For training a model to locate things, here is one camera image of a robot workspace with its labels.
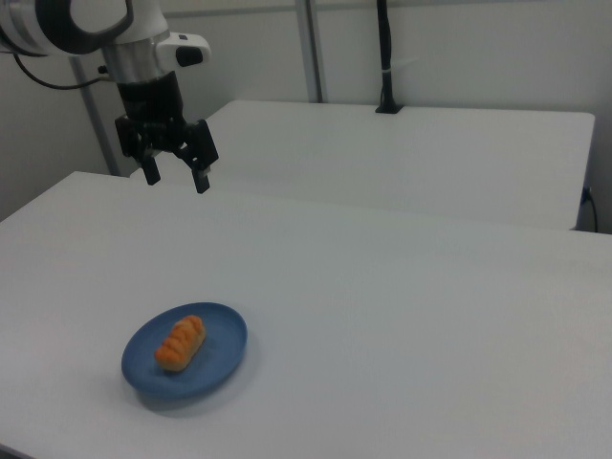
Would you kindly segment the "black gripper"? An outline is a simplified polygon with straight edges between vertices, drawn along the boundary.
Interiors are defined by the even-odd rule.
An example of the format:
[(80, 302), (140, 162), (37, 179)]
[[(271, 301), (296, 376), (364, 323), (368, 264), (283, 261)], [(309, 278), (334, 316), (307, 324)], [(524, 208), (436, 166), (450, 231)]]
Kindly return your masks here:
[(125, 110), (115, 119), (122, 155), (134, 159), (153, 186), (161, 180), (153, 149), (175, 152), (191, 170), (196, 191), (207, 191), (209, 170), (219, 155), (205, 120), (186, 123), (176, 73), (122, 83), (118, 89)]

